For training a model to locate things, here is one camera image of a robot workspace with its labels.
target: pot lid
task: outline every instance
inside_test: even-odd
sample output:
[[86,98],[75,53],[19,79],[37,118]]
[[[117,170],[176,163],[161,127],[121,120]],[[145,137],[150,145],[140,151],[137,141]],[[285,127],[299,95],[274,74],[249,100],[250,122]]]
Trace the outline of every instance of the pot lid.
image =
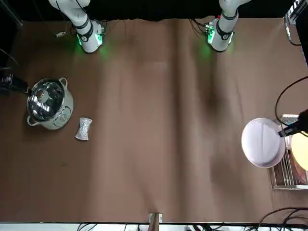
[[64,101],[64,88],[60,81],[46,78],[32,89],[27,100],[29,115],[35,121],[46,121],[54,117]]

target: yellow object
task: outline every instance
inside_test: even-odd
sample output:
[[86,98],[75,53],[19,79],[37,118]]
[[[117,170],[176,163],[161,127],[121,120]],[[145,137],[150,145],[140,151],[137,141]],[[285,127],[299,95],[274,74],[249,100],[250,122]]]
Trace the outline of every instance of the yellow object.
[[306,171],[308,171],[308,138],[297,133],[292,136],[291,150],[294,159]]

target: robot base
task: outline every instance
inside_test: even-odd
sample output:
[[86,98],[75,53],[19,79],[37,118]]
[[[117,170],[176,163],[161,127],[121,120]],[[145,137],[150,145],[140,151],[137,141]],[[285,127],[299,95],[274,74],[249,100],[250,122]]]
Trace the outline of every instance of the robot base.
[[91,21],[91,23],[93,24],[93,32],[88,38],[88,41],[83,41],[83,37],[78,35],[79,44],[86,53],[95,52],[103,44],[102,34],[104,28],[95,21]]
[[216,24],[218,23],[218,19],[214,19],[212,22],[213,31],[208,35],[207,42],[213,47],[214,50],[222,52],[225,51],[228,45],[231,43],[233,33],[230,35],[230,38],[227,40],[223,40],[221,35],[217,32]]

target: black background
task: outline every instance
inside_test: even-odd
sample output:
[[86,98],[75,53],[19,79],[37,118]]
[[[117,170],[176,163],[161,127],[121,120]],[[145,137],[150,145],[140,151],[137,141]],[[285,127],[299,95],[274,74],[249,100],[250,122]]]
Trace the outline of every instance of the black background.
[[[34,0],[10,0],[11,6],[23,20],[39,21]],[[45,20],[61,20],[58,10],[48,0],[35,0]],[[240,6],[242,18],[283,17],[292,0],[252,0]],[[145,19],[158,21],[166,18],[204,18],[219,15],[218,0],[91,0],[86,7],[96,19]]]

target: white bowl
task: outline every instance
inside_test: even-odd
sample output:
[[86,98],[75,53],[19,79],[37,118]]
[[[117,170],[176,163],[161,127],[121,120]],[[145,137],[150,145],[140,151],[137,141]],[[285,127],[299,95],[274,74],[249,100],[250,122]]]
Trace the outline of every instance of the white bowl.
[[285,152],[285,141],[272,120],[257,118],[246,124],[242,132],[242,149],[255,166],[269,168],[278,164]]

